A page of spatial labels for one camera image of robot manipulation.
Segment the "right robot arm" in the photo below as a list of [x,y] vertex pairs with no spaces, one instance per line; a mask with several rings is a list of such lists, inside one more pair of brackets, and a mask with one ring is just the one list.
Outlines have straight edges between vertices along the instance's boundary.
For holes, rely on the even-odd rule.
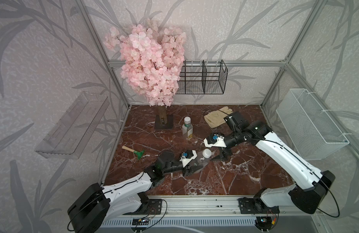
[[295,206],[307,214],[314,214],[319,205],[331,193],[330,187],[335,175],[321,171],[287,146],[273,130],[261,121],[248,123],[239,113],[224,117],[232,133],[212,134],[204,139],[208,148],[220,150],[215,160],[225,161],[232,155],[233,147],[250,143],[266,153],[281,166],[294,180],[294,184],[281,188],[263,188],[252,198],[238,200],[242,214],[278,214],[280,206]]

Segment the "white bottle cap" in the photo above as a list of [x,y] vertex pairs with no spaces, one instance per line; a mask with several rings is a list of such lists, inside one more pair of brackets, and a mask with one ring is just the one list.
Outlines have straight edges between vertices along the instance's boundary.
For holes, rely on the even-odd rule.
[[191,123],[191,118],[189,116],[186,116],[184,118],[184,124],[190,124]]
[[212,156],[212,152],[210,149],[203,150],[201,154],[202,154],[203,158],[206,158],[206,159],[209,159]]

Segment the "clear bottle with yellow label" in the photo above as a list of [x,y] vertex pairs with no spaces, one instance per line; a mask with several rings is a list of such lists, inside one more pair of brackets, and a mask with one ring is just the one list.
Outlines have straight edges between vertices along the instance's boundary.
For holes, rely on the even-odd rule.
[[190,124],[183,124],[182,125],[182,136],[186,139],[186,140],[190,140],[193,137],[193,125],[192,123]]

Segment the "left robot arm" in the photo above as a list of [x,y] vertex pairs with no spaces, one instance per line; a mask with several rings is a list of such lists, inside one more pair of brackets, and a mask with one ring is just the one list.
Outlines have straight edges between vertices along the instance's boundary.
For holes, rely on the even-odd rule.
[[67,230],[74,233],[94,233],[107,220],[121,215],[150,215],[161,213],[162,200],[149,199],[146,192],[159,186],[170,173],[182,172],[184,177],[199,173],[209,160],[194,150],[182,153],[179,159],[170,151],[163,151],[155,163],[138,175],[120,183],[90,185],[71,205]]

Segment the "clear bottle with blue label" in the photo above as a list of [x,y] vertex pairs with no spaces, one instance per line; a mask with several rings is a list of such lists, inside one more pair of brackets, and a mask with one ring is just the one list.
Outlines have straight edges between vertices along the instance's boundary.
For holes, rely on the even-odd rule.
[[210,161],[210,157],[207,154],[199,153],[194,161],[194,167],[197,170],[202,170]]

